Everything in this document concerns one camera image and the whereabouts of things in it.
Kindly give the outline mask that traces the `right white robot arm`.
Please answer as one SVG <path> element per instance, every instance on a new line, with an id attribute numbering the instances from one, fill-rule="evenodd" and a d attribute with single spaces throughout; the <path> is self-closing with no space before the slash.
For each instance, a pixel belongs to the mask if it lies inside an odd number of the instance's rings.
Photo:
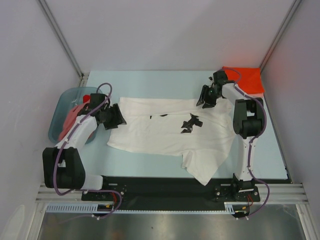
<path id="1" fill-rule="evenodd" d="M 230 80 L 225 69 L 213 73 L 209 79 L 211 85 L 203 85 L 196 106 L 203 109 L 216 106 L 218 99 L 229 100 L 234 106 L 233 130 L 239 137 L 240 147 L 237 170 L 233 174 L 230 184 L 230 194 L 242 201 L 255 188 L 253 174 L 253 155 L 258 138 L 264 133 L 267 126 L 266 111 L 261 97 L 251 96 L 241 89 L 238 82 L 242 76 L 235 69 L 231 71 L 238 74 L 237 80 Z"/>

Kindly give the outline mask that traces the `white printed t shirt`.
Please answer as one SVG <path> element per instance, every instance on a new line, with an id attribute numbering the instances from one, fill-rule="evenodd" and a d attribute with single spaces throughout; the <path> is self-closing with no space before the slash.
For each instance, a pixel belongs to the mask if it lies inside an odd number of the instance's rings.
<path id="1" fill-rule="evenodd" d="M 181 156 L 182 168 L 203 186 L 228 158 L 235 133 L 233 105 L 219 99 L 212 108 L 196 99 L 121 97 L 125 124 L 113 129 L 107 145 L 131 152 Z"/>

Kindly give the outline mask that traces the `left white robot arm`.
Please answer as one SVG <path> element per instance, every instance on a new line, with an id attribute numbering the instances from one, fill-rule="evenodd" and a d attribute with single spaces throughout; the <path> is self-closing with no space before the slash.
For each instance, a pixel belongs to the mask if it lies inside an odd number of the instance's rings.
<path id="1" fill-rule="evenodd" d="M 110 105 L 109 97 L 103 93 L 92 93 L 62 140 L 44 149 L 45 186 L 55 190 L 93 190 L 98 199 L 107 199 L 111 188 L 103 183 L 102 175 L 86 173 L 80 150 L 100 124 L 111 130 L 126 123 L 118 104 Z"/>

